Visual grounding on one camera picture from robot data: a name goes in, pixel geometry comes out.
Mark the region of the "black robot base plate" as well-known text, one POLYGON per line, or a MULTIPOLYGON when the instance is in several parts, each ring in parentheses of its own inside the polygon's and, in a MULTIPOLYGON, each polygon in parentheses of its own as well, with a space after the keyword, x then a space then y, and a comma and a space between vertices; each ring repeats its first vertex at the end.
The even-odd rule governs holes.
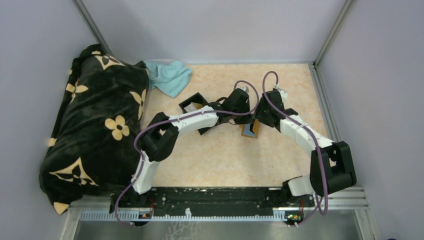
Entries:
POLYGON ((144 194, 132 188, 110 196, 109 213, 147 208, 155 217, 179 217, 189 209, 194 217, 267 217, 273 209, 314 207, 311 195, 287 199, 280 187, 153 187, 144 194))

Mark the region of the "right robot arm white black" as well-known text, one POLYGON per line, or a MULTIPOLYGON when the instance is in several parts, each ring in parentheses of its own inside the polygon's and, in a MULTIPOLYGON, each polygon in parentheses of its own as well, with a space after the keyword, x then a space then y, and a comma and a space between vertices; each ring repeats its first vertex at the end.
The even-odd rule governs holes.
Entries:
POLYGON ((311 128, 292 108, 285 108, 287 93, 274 88, 262 94, 253 118, 291 138, 310 158, 309 174, 286 180, 281 199, 295 206, 304 195, 320 197, 352 187, 357 183, 351 149, 311 128))

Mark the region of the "tan leather card holder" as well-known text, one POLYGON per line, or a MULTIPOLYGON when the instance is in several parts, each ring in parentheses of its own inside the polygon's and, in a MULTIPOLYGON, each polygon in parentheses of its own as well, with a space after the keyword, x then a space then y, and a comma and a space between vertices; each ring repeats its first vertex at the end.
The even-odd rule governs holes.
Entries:
POLYGON ((260 122, 256 119, 253 123, 243 124, 241 126, 241 136, 257 139, 259 137, 260 122))

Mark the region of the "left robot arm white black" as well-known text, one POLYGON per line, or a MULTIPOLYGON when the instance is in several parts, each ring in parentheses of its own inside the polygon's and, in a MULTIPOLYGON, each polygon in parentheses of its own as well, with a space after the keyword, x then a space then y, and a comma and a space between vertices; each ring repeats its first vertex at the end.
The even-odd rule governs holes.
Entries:
POLYGON ((131 179, 130 200, 138 207, 149 203, 154 175, 159 163, 168 158, 178 137, 191 132, 205 132, 233 121, 244 125, 251 120, 249 90, 247 87, 235 88, 228 97, 207 102, 200 94, 195 93, 179 104, 182 114, 168 116, 164 112, 157 113, 148 127, 142 130, 135 139, 139 144, 136 150, 141 153, 134 177, 131 179))

